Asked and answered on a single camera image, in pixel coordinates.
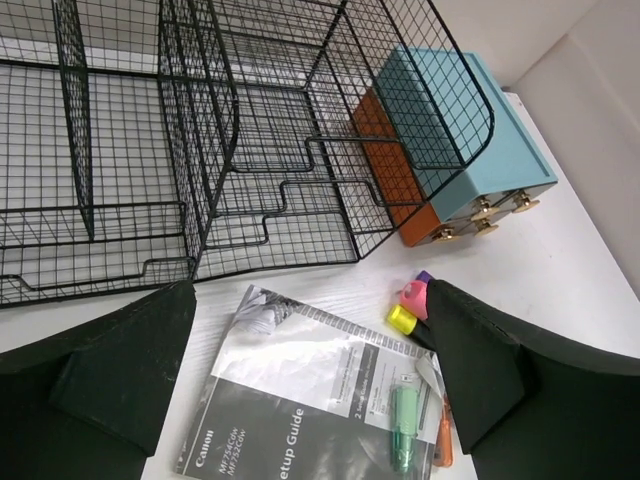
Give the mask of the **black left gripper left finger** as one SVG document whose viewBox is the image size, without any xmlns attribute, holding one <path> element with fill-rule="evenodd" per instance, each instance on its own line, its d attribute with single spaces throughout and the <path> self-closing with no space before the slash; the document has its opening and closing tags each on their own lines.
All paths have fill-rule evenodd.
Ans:
<svg viewBox="0 0 640 480">
<path fill-rule="evenodd" d="M 4 479 L 138 479 L 196 311 L 191 282 L 1 355 Z"/>
</svg>

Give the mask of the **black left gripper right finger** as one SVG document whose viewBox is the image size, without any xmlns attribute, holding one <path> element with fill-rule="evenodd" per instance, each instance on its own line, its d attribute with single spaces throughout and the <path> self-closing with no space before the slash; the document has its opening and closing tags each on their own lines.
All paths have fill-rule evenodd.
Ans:
<svg viewBox="0 0 640 480">
<path fill-rule="evenodd" d="M 639 361 L 553 333 L 444 281 L 428 326 L 480 479 L 636 479 Z"/>
</svg>

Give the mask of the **blue and orange drawer box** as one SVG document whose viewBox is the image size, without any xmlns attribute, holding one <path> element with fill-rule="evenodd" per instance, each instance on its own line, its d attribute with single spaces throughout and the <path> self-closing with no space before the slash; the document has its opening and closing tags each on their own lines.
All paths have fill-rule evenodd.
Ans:
<svg viewBox="0 0 640 480">
<path fill-rule="evenodd" d="M 354 126 L 408 247 L 488 235 L 558 182 L 473 52 L 396 47 Z"/>
</svg>

